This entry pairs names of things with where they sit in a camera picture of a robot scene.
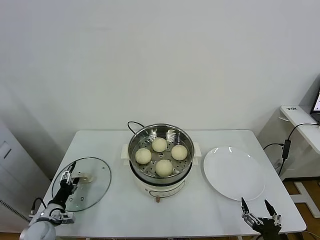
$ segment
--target power cord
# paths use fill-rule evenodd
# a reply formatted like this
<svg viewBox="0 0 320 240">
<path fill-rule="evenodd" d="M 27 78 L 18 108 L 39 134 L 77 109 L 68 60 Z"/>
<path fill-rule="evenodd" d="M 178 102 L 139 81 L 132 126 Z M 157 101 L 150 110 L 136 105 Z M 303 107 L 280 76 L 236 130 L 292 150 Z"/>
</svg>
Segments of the power cord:
<svg viewBox="0 0 320 240">
<path fill-rule="evenodd" d="M 140 126 L 143 127 L 143 128 L 145 127 L 145 126 L 143 126 L 140 122 L 137 122 L 137 121 L 128 121 L 127 126 L 128 126 L 128 128 L 130 129 L 130 131 L 133 132 L 133 134 L 136 134 L 136 132 L 132 130 L 132 128 L 130 127 L 130 124 L 138 124 L 138 125 L 140 125 Z"/>
<path fill-rule="evenodd" d="M 295 126 L 292 129 L 292 131 L 290 132 L 288 138 L 286 140 L 284 140 L 284 143 L 270 143 L 270 144 L 268 144 L 267 146 L 265 146 L 263 148 L 263 150 L 265 150 L 266 148 L 268 148 L 269 146 L 272 146 L 272 145 L 282 146 L 282 156 L 281 156 L 282 157 L 282 164 L 281 164 L 280 170 L 278 172 L 278 176 L 280 176 L 281 171 L 282 171 L 282 169 L 284 167 L 285 161 L 288 159 L 288 156 L 289 156 L 290 145 L 291 145 L 290 137 L 294 133 L 296 128 L 299 127 L 299 126 L 302 126 L 302 125 L 319 125 L 319 124 L 318 123 L 301 123 L 301 124 L 298 124 L 297 126 Z"/>
<path fill-rule="evenodd" d="M 270 146 L 272 146 L 272 145 L 279 145 L 279 146 L 284 146 L 284 144 L 283 143 L 270 143 L 270 144 L 268 144 L 267 146 L 265 146 L 264 148 L 263 148 L 263 150 L 266 150 L 268 147 L 270 147 Z"/>
<path fill-rule="evenodd" d="M 320 239 L 320 236 L 314 234 L 313 232 L 310 232 L 310 231 L 307 231 L 307 230 L 305 230 L 305 232 L 308 233 L 308 234 L 310 234 L 313 238 L 316 237 L 316 238 Z"/>
<path fill-rule="evenodd" d="M 294 133 L 294 131 L 296 130 L 297 127 L 302 126 L 302 125 L 319 125 L 319 123 L 300 123 L 297 126 L 295 126 L 292 131 L 290 132 L 289 136 L 288 136 L 288 140 L 290 140 L 291 135 Z"/>
</svg>

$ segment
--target black cable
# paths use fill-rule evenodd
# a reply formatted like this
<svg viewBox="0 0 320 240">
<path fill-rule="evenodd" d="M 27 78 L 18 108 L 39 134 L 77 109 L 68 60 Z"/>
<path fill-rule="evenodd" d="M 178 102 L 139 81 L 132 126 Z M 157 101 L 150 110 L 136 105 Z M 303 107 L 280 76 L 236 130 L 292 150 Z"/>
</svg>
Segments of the black cable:
<svg viewBox="0 0 320 240">
<path fill-rule="evenodd" d="M 31 207 L 31 211 L 34 211 L 34 210 L 36 209 L 36 202 L 37 202 L 37 200 L 40 200 L 40 201 L 41 201 L 41 203 L 43 204 L 43 206 L 44 206 L 45 209 L 47 208 L 47 206 L 46 206 L 45 202 L 42 200 L 42 198 L 41 198 L 41 197 L 37 197 L 37 198 L 33 201 L 33 204 L 32 204 L 32 207 Z"/>
<path fill-rule="evenodd" d="M 266 148 L 268 148 L 269 146 L 272 146 L 272 145 L 279 145 L 279 146 L 281 146 L 281 147 L 284 146 L 283 143 L 270 143 L 270 144 L 268 144 L 267 146 L 265 146 L 265 147 L 263 148 L 263 150 L 265 150 Z"/>
<path fill-rule="evenodd" d="M 132 130 L 132 128 L 130 127 L 130 124 L 138 124 L 138 125 L 140 125 L 141 127 L 145 127 L 145 126 L 143 126 L 140 122 L 137 122 L 137 121 L 128 121 L 128 123 L 127 123 L 127 126 L 128 126 L 128 128 L 130 129 L 130 131 L 131 132 L 133 132 L 133 134 L 136 134 L 133 130 Z"/>
<path fill-rule="evenodd" d="M 288 136 L 288 140 L 290 140 L 290 137 L 292 135 L 292 133 L 295 131 L 295 129 L 299 126 L 302 126 L 302 125 L 319 125 L 318 123 L 301 123 L 301 124 L 298 124 L 297 126 L 295 126 L 292 131 L 290 132 L 289 136 Z"/>
<path fill-rule="evenodd" d="M 63 213 L 63 214 L 65 213 L 65 210 L 63 210 L 62 208 L 56 207 L 56 208 L 54 208 L 54 209 L 52 209 L 52 210 L 50 211 L 49 217 L 51 217 L 52 212 L 55 211 L 55 210 L 60 210 L 60 212 Z"/>
<path fill-rule="evenodd" d="M 281 173 L 282 168 L 284 167 L 285 161 L 286 160 L 282 159 L 282 164 L 281 164 L 280 170 L 278 172 L 278 176 L 280 176 L 280 173 Z"/>
</svg>

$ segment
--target metal rim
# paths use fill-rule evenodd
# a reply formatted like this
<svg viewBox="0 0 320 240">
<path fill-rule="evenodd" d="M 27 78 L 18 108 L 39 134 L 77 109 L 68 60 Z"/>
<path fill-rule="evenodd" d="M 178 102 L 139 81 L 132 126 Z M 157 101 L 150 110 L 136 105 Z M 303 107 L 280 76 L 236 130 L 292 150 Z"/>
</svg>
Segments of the metal rim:
<svg viewBox="0 0 320 240">
<path fill-rule="evenodd" d="M 191 165 L 190 165 L 189 169 L 186 171 L 186 174 L 185 174 L 182 178 L 180 178 L 180 179 L 178 179 L 178 180 L 176 180 L 176 181 L 170 182 L 170 183 L 153 183 L 153 182 L 146 181 L 145 179 L 143 179 L 142 177 L 140 177 L 140 176 L 136 173 L 136 171 L 135 171 L 135 169 L 134 169 L 131 161 L 129 161 L 129 165 L 130 165 L 130 168 L 131 168 L 131 171 L 133 172 L 133 174 L 134 174 L 140 181 L 144 182 L 145 184 L 148 184 L 148 185 L 151 185 L 151 186 L 154 186 L 154 187 L 169 187 L 169 186 L 171 186 L 171 185 L 174 185 L 174 184 L 179 183 L 180 181 L 182 181 L 182 180 L 189 174 L 189 172 L 191 171 L 192 162 L 191 162 Z"/>
<path fill-rule="evenodd" d="M 194 154 L 194 151 L 195 151 L 195 147 L 194 147 L 194 144 L 190 138 L 190 136 L 184 131 L 182 130 L 180 127 L 177 127 L 177 126 L 174 126 L 174 125 L 171 125 L 171 124 L 167 124 L 167 123 L 155 123 L 155 124 L 151 124 L 151 125 L 148 125 L 148 126 L 145 126 L 143 127 L 142 129 L 138 130 L 130 139 L 130 142 L 129 142 L 129 146 L 132 144 L 133 140 L 143 131 L 145 131 L 146 129 L 151 129 L 151 128 L 154 128 L 154 127 L 168 127 L 168 128 L 173 128 L 173 129 L 177 129 L 179 132 L 183 133 L 187 138 L 188 140 L 190 141 L 191 143 L 191 146 L 192 146 L 192 152 Z M 192 166 L 192 161 L 193 161 L 193 155 L 190 156 L 191 157 L 191 160 L 190 160 L 190 163 L 188 164 L 187 168 L 190 169 L 191 166 Z M 132 156 L 129 156 L 130 158 L 130 163 L 132 164 L 132 167 L 133 167 L 133 162 L 132 162 Z M 181 175 L 182 172 L 178 173 L 178 174 L 174 174 L 174 175 L 170 175 L 170 176 L 150 176 L 148 174 L 145 174 L 143 171 L 140 171 L 142 174 L 144 174 L 145 176 L 148 176 L 150 178 L 153 178 L 153 179 L 159 179 L 159 180 L 169 180 L 171 178 L 174 178 L 174 177 L 177 177 L 178 175 Z"/>
</svg>

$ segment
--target pot lid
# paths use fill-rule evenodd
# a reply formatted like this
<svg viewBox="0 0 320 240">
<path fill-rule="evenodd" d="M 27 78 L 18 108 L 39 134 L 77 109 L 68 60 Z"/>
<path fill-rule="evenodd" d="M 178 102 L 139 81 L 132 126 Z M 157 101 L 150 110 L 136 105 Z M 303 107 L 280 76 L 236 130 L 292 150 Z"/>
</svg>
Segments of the pot lid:
<svg viewBox="0 0 320 240">
<path fill-rule="evenodd" d="M 60 179 L 64 171 L 75 163 L 72 178 L 79 178 L 77 189 L 65 203 L 66 211 L 78 212 L 88 209 L 99 202 L 108 191 L 111 183 L 111 169 L 108 164 L 97 157 L 77 159 L 66 166 L 55 178 L 52 185 L 52 198 L 60 189 Z"/>
</svg>

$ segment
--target white stand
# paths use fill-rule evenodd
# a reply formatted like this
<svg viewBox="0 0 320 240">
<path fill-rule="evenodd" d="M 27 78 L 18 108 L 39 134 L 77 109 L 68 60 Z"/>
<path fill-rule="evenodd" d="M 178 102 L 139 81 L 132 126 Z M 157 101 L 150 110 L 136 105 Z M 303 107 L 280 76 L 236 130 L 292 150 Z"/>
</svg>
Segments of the white stand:
<svg viewBox="0 0 320 240">
<path fill-rule="evenodd" d="M 309 195 L 308 191 L 300 181 L 295 181 L 294 182 L 295 187 L 298 189 L 300 194 L 293 194 L 290 195 L 292 198 L 292 201 L 295 204 L 306 204 L 312 213 L 313 217 L 318 219 L 320 218 L 320 211 L 317 208 L 316 204 L 312 200 L 311 196 Z"/>
<path fill-rule="evenodd" d="M 281 106 L 280 110 L 294 126 L 302 123 L 317 123 L 310 116 L 310 114 L 308 114 L 310 112 L 310 108 L 308 108 L 307 106 L 284 105 Z M 297 130 L 311 145 L 314 151 L 320 154 L 320 129 L 318 128 L 318 126 L 299 126 Z M 305 203 L 308 206 L 313 217 L 320 218 L 320 211 L 310 197 L 304 185 L 299 181 L 294 182 L 294 185 L 296 186 L 300 194 L 290 195 L 292 201 L 295 204 Z"/>
</svg>

